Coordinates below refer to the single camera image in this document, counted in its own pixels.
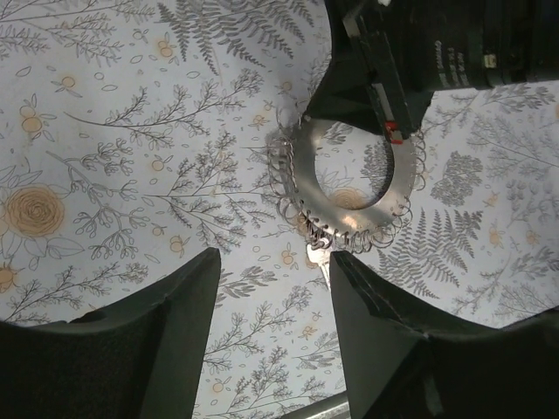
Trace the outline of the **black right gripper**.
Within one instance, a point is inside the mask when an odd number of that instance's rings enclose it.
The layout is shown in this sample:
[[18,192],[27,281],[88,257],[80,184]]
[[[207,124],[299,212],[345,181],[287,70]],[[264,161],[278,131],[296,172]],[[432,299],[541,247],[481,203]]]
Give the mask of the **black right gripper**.
[[402,144],[444,90],[558,79],[556,1],[327,1],[333,40],[305,115]]

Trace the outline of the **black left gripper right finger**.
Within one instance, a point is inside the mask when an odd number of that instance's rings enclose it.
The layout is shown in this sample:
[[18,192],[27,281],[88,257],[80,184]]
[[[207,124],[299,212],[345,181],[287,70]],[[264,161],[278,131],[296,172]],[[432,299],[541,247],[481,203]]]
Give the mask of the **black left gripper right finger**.
[[331,297],[354,418],[555,418],[558,311],[502,328],[432,306],[346,251]]

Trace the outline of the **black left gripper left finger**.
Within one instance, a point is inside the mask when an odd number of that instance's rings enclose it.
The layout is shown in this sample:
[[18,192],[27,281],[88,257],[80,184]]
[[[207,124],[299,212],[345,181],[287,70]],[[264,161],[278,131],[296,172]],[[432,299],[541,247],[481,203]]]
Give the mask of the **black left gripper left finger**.
[[73,321],[3,323],[2,417],[192,417],[220,270],[209,248]]

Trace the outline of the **steel disc with keyrings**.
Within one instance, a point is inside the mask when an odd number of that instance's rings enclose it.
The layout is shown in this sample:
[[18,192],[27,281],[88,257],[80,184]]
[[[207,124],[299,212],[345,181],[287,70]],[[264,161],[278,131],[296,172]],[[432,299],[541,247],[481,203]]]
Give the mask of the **steel disc with keyrings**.
[[315,248],[354,253],[390,246],[413,219],[424,136],[400,144],[345,123],[275,112],[266,137],[269,183],[281,216]]

